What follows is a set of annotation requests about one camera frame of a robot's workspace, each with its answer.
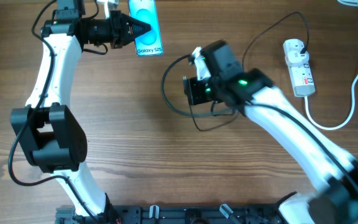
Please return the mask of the blue Galaxy S25 smartphone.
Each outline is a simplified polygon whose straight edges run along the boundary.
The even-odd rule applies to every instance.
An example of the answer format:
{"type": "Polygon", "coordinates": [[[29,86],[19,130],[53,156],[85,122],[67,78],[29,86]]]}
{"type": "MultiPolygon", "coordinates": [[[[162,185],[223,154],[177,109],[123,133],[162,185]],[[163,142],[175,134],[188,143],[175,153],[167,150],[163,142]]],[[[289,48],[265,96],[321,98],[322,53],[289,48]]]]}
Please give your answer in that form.
{"type": "Polygon", "coordinates": [[[149,31],[135,39],[137,55],[162,55],[163,44],[155,0],[129,0],[128,6],[131,17],[150,26],[149,31]]]}

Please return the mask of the white power strip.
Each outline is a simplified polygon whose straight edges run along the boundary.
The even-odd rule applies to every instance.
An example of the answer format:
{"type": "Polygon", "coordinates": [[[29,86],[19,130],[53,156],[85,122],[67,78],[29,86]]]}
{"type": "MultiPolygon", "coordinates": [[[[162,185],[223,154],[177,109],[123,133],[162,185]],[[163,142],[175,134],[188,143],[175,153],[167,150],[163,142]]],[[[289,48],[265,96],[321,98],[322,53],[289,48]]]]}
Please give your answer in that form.
{"type": "MultiPolygon", "coordinates": [[[[304,47],[304,43],[299,39],[288,39],[283,43],[283,50],[285,56],[292,50],[296,50],[297,52],[304,54],[307,52],[305,51],[304,53],[302,53],[304,47]]],[[[309,61],[295,66],[287,65],[287,67],[290,74],[291,85],[295,97],[302,98],[315,93],[316,89],[309,61]]]]}

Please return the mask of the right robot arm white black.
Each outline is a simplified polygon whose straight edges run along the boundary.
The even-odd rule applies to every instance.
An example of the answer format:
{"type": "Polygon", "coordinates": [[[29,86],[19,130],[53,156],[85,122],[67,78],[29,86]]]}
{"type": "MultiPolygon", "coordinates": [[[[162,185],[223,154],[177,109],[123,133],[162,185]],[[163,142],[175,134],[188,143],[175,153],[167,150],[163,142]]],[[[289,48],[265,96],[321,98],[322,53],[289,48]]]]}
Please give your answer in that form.
{"type": "Polygon", "coordinates": [[[183,81],[190,105],[225,103],[264,128],[306,173],[314,192],[279,205],[287,223],[358,221],[358,159],[319,132],[263,72],[243,70],[225,41],[195,48],[188,60],[196,68],[183,81]]]}

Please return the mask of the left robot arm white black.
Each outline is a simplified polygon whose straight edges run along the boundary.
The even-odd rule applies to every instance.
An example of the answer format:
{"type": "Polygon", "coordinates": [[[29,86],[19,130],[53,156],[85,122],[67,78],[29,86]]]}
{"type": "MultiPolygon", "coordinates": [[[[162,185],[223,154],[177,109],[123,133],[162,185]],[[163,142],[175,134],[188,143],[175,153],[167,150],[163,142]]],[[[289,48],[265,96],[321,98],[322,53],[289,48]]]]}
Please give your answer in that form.
{"type": "Polygon", "coordinates": [[[120,223],[122,218],[86,164],[86,134],[70,110],[76,66],[90,45],[120,49],[151,30],[151,25],[105,1],[105,17],[87,16],[83,1],[57,1],[57,8],[35,37],[43,56],[34,89],[23,108],[11,112],[12,149],[56,180],[73,202],[58,209],[58,223],[120,223]]]}

